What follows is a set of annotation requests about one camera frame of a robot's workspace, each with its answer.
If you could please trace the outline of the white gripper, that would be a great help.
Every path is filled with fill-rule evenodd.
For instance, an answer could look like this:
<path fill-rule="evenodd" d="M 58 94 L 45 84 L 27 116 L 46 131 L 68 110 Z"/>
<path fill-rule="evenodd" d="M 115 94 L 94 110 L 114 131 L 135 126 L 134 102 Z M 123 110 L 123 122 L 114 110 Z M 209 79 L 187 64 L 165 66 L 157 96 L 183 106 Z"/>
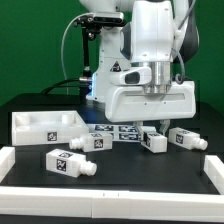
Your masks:
<path fill-rule="evenodd" d="M 172 82 L 164 92 L 151 89 L 152 81 L 150 67 L 113 73 L 105 97 L 106 118 L 111 122 L 133 121 L 140 140 L 144 137 L 142 121 L 161 120 L 159 133 L 165 135 L 170 126 L 167 119 L 191 118 L 196 112 L 193 81 L 181 85 Z"/>

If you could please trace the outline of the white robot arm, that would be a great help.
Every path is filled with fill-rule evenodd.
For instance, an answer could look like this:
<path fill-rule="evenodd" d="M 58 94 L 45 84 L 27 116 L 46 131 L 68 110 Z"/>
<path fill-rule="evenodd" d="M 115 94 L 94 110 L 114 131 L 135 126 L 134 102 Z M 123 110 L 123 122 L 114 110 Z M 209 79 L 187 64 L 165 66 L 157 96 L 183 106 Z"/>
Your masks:
<path fill-rule="evenodd" d="M 101 37 L 87 98 L 104 105 L 106 118 L 131 122 L 143 136 L 145 121 L 160 121 L 164 133 L 172 119 L 193 117 L 195 84 L 172 65 L 198 48 L 196 0 L 79 1 Z"/>

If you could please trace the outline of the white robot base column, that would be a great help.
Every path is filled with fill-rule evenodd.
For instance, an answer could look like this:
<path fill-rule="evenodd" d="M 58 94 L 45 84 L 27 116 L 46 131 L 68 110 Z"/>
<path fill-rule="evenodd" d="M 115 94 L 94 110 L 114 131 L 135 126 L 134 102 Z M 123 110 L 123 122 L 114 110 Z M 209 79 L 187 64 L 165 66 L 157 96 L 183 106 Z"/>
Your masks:
<path fill-rule="evenodd" d="M 99 45 L 99 64 L 92 75 L 92 90 L 86 96 L 88 100 L 104 103 L 111 87 L 110 75 L 115 68 L 130 68 L 129 61 L 120 53 L 120 27 L 102 28 Z"/>

